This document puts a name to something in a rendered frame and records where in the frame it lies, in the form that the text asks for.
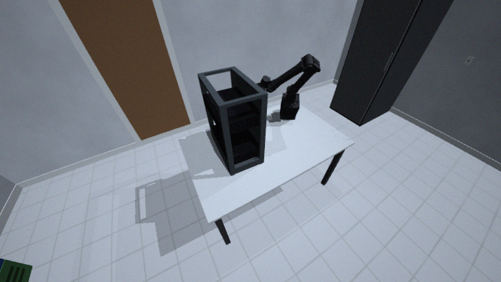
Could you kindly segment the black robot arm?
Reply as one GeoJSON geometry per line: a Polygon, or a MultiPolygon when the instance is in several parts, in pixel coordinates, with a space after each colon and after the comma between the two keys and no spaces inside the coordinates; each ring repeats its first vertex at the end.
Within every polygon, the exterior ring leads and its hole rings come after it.
{"type": "Polygon", "coordinates": [[[289,69],[287,72],[282,74],[280,77],[270,80],[268,76],[263,76],[259,85],[264,91],[272,93],[280,85],[290,80],[297,74],[304,72],[301,77],[297,80],[295,85],[287,87],[287,96],[284,98],[292,107],[295,106],[299,101],[297,100],[297,92],[299,89],[317,72],[320,72],[320,62],[312,55],[306,54],[301,58],[301,61],[295,65],[293,68],[289,69]],[[303,70],[303,71],[302,71],[303,70]],[[292,89],[291,89],[292,88],[292,89]],[[289,100],[289,101],[288,101],[289,100]]]}

